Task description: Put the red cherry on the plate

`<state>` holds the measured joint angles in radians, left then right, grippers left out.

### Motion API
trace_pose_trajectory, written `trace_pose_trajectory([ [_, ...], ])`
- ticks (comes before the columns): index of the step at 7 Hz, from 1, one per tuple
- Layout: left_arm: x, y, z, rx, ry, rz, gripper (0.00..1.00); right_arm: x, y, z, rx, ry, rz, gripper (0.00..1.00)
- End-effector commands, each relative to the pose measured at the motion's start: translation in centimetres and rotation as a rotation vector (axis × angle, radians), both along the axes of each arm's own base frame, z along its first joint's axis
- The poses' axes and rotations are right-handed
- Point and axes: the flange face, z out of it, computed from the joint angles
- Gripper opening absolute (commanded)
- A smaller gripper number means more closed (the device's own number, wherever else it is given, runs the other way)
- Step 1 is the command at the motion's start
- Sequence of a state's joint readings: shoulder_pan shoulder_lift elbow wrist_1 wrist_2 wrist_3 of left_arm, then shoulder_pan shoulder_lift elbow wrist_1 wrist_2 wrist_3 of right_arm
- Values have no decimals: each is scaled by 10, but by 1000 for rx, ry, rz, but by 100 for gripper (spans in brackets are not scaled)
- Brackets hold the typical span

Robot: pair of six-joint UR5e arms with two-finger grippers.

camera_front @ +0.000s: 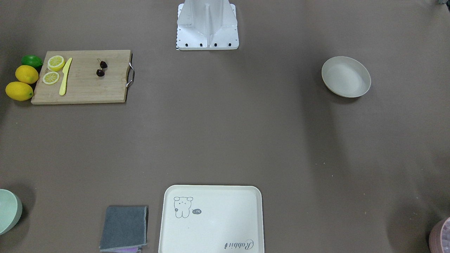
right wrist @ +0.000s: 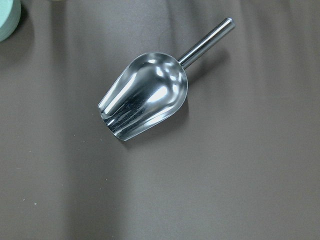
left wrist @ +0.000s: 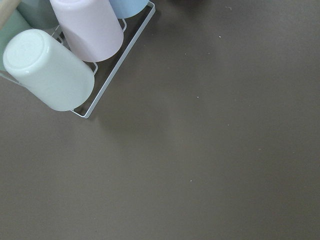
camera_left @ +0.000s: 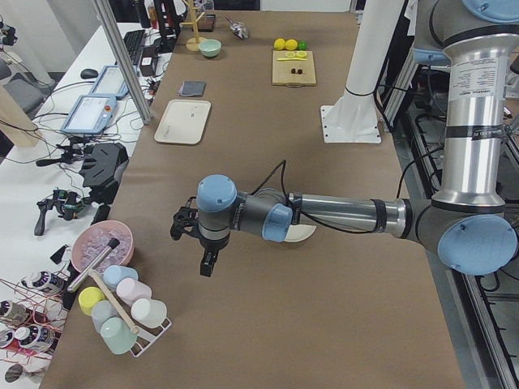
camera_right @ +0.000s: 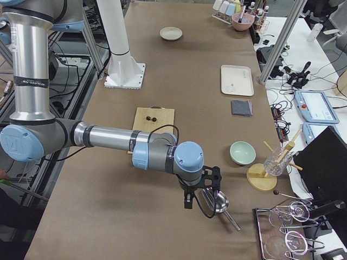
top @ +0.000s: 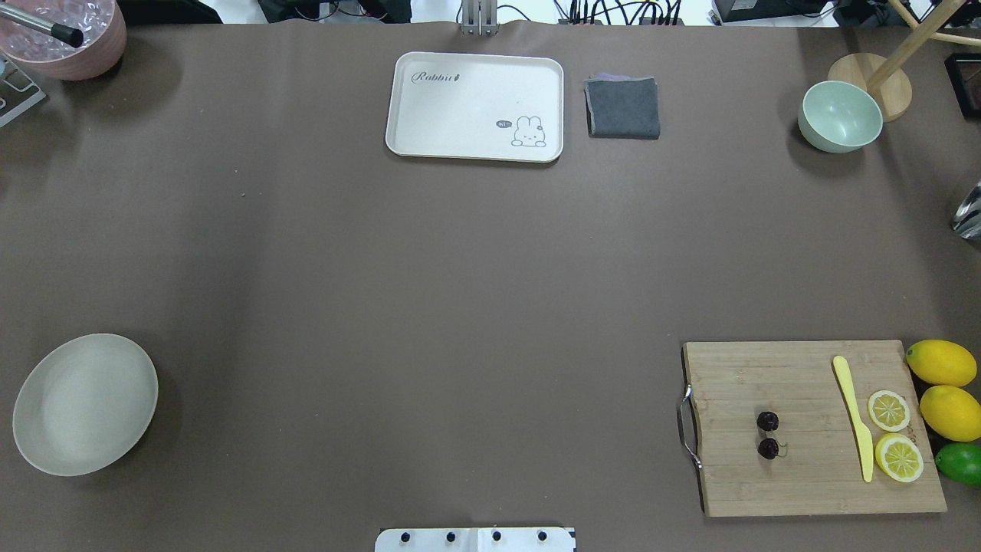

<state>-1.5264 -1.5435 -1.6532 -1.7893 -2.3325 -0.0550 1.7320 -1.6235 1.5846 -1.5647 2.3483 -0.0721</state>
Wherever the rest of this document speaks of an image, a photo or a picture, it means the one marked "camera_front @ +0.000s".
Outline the white metal robot base mount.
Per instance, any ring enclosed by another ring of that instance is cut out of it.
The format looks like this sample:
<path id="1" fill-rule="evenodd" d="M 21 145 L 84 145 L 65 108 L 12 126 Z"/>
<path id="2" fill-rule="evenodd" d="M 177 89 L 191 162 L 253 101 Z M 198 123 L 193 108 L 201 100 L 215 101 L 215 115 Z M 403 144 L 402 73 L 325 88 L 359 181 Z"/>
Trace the white metal robot base mount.
<path id="1" fill-rule="evenodd" d="M 236 50 L 236 6 L 228 0 L 186 0 L 177 8 L 177 50 Z"/>

